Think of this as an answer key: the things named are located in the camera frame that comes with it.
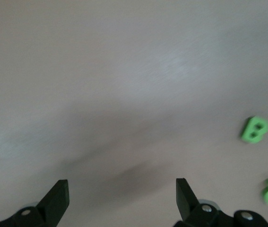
hole in green block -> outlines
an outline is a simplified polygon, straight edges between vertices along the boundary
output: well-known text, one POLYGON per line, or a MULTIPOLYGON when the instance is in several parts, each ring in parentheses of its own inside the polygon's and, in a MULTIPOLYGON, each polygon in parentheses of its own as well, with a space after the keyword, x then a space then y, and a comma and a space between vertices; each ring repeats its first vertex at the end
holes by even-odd
POLYGON ((255 128, 256 128, 257 130, 261 130, 261 129, 263 129, 263 125, 261 125, 261 124, 256 124, 256 125, 255 125, 255 128))
POLYGON ((258 134, 255 133, 255 132, 253 132, 253 133, 251 134, 251 137, 252 137, 252 138, 255 138, 255 137, 257 137, 257 136, 258 136, 258 134))

screw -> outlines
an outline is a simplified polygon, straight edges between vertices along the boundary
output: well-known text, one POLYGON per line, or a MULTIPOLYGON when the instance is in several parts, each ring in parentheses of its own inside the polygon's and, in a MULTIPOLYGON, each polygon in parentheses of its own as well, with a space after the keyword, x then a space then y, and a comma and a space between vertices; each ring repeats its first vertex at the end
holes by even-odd
POLYGON ((205 212, 211 212, 212 211, 211 207, 208 206, 208 205, 203 205, 202 210, 204 210, 205 212))
POLYGON ((24 210, 24 211, 21 212, 21 215, 25 216, 25 215, 28 215, 29 213, 31 213, 30 210, 24 210))
POLYGON ((242 212, 241 215, 242 215, 243 218, 245 218, 245 219, 247 219, 249 221, 253 220, 252 215, 250 213, 248 213, 248 212, 242 212))

metal screw head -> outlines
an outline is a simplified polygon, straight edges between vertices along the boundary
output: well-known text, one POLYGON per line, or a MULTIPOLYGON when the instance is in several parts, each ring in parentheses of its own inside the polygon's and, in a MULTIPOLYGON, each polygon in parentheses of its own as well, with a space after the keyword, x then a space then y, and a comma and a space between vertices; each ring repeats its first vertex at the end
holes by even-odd
POLYGON ((204 210, 205 212, 211 212, 212 211, 211 207, 208 206, 208 205, 203 205, 202 210, 204 210))
POLYGON ((249 221, 253 220, 252 215, 250 213, 248 213, 248 212, 242 212, 241 215, 242 215, 243 218, 245 218, 245 219, 247 219, 249 221))
POLYGON ((25 215, 28 215, 29 213, 31 213, 30 210, 24 210, 24 211, 21 212, 21 215, 25 216, 25 215))

gray tabletop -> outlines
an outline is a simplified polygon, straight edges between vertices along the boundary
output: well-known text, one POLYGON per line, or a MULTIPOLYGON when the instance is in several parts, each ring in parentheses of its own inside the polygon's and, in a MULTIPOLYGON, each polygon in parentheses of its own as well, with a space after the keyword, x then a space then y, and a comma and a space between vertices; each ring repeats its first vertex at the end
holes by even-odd
POLYGON ((169 227, 175 179, 228 215, 268 178, 268 1, 0 0, 0 220, 68 179, 59 226, 169 227))

white surface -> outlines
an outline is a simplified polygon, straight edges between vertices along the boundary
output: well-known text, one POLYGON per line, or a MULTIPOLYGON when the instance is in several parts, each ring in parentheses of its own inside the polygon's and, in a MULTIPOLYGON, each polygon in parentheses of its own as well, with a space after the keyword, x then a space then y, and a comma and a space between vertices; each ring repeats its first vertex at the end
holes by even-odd
POLYGON ((0 220, 67 178, 59 226, 169 227, 175 179, 268 220, 268 1, 0 1, 0 220))

